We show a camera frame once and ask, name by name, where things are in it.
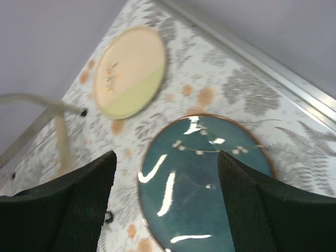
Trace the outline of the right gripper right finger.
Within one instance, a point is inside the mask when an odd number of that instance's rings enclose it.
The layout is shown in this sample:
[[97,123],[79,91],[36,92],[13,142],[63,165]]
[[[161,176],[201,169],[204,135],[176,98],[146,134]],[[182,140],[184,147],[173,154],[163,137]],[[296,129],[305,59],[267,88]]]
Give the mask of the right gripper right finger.
[[236,251],[335,251],[335,198],[218,154],[218,177]]

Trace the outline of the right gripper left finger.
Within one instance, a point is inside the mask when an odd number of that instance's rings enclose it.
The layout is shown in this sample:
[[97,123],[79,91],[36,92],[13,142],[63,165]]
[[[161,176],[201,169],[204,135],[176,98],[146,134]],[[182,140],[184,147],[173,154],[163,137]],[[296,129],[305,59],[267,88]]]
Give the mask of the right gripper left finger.
[[14,196],[1,196],[1,251],[96,251],[117,169],[109,151]]

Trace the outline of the beige plate with sprig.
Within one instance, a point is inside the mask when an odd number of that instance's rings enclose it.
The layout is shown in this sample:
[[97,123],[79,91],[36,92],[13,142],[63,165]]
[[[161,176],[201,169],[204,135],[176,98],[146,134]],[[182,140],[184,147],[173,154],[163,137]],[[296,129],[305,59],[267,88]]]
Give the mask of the beige plate with sprig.
[[157,94],[166,72],[166,50],[148,26],[126,29],[106,48],[96,67],[93,98],[102,114],[129,118]]

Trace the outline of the teal floral plate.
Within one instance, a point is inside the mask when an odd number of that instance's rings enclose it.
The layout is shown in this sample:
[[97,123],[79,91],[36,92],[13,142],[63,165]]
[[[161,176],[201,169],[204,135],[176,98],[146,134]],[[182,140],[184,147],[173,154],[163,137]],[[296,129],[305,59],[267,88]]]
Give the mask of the teal floral plate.
[[168,124],[151,141],[138,171],[142,219],[164,251],[233,251],[218,178],[225,151],[275,177],[270,157],[247,129],[198,113]]

